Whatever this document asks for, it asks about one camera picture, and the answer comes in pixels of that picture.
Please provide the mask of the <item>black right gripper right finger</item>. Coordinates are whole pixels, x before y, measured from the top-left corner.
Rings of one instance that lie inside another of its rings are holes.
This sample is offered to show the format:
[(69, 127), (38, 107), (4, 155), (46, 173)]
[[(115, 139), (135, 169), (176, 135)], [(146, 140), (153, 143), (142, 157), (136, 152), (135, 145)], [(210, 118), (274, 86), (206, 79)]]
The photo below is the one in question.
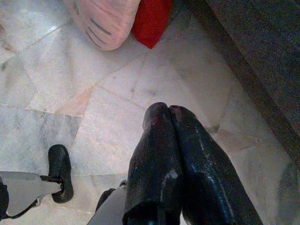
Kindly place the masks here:
[(191, 225), (260, 225), (228, 155), (187, 108), (169, 108), (185, 177), (183, 217)]

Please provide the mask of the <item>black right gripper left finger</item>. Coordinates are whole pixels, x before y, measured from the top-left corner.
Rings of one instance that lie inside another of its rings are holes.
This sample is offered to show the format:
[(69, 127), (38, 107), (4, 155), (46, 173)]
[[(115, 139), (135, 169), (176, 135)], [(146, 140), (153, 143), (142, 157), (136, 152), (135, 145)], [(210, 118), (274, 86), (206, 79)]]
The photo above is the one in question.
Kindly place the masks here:
[(152, 104), (142, 127), (129, 163), (123, 224), (178, 225), (182, 168), (168, 106)]

